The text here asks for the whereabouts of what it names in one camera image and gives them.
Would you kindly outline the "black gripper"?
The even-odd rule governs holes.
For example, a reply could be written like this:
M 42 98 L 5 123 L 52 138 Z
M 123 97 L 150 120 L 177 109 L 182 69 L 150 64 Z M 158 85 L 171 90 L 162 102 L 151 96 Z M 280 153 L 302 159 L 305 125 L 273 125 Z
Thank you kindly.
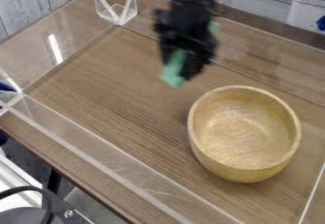
M 193 28 L 213 22 L 214 0 L 169 0 L 169 9 L 154 10 L 154 29 L 158 23 L 169 23 L 181 32 L 189 33 Z M 167 38 L 159 41 L 162 64 L 166 65 L 175 49 L 175 43 Z M 214 58 L 214 47 L 183 48 L 185 59 L 179 75 L 191 80 Z

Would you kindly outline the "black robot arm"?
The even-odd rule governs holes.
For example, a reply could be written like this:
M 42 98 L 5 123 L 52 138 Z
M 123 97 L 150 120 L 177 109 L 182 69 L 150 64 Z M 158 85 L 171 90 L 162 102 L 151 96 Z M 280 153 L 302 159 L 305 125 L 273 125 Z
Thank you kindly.
M 189 81 L 211 63 L 217 39 L 211 32 L 214 0 L 169 0 L 170 9 L 154 11 L 154 30 L 159 35 L 162 64 L 177 49 L 185 54 L 178 76 Z

